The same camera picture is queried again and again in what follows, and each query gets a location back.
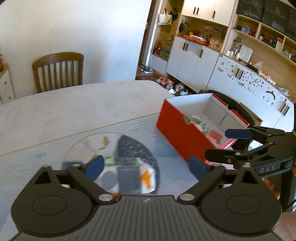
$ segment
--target table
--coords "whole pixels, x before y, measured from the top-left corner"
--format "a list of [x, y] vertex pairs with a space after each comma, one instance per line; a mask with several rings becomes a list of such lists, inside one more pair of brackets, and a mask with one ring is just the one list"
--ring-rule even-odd
[[[155, 127], [163, 100], [172, 96], [152, 81], [130, 81], [69, 87], [1, 106], [0, 241], [16, 235], [10, 206], [40, 166], [60, 169], [68, 150], [91, 135], [120, 133], [143, 143], [158, 162], [159, 195], [178, 196], [194, 185], [187, 164]], [[146, 134], [134, 131], [138, 122]]]

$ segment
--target red box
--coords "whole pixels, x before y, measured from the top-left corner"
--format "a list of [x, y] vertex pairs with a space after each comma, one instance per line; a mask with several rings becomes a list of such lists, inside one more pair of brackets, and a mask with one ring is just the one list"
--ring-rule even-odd
[[[205, 122], [210, 128], [208, 134], [205, 135], [199, 125], [187, 125], [184, 120], [186, 115], [201, 117], [201, 124]], [[236, 139], [226, 138], [225, 131], [244, 129], [248, 125], [238, 113], [230, 111], [222, 100], [208, 93], [165, 99], [156, 124], [185, 161], [188, 161], [191, 155], [206, 161], [207, 149], [229, 148]], [[209, 136], [211, 132], [222, 135], [220, 143]]]

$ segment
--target white logo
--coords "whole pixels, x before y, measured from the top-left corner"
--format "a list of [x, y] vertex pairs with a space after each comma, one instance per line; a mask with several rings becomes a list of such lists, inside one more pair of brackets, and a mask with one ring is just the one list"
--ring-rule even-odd
[[150, 198], [146, 198], [146, 199], [143, 199], [143, 201], [144, 201], [145, 203], [148, 203], [148, 202], [151, 202], [151, 199], [150, 199]]

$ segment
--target white drawer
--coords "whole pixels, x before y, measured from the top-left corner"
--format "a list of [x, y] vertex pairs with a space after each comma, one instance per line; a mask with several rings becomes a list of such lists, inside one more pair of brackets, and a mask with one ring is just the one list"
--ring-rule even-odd
[[6, 91], [2, 101], [5, 104], [5, 103], [8, 103], [8, 102], [13, 101], [13, 100], [15, 100], [15, 95], [13, 93], [12, 86], [10, 85], [8, 90]]
[[5, 72], [5, 74], [0, 79], [0, 97], [3, 99], [4, 95], [10, 86], [10, 79], [9, 79], [9, 72], [8, 70]]

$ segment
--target white wall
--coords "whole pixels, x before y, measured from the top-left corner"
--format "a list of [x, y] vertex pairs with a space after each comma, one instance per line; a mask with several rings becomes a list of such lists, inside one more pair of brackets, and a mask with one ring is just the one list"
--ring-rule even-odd
[[135, 80], [151, 0], [6, 0], [0, 53], [17, 98], [35, 94], [32, 63], [58, 52], [84, 55], [83, 84]]

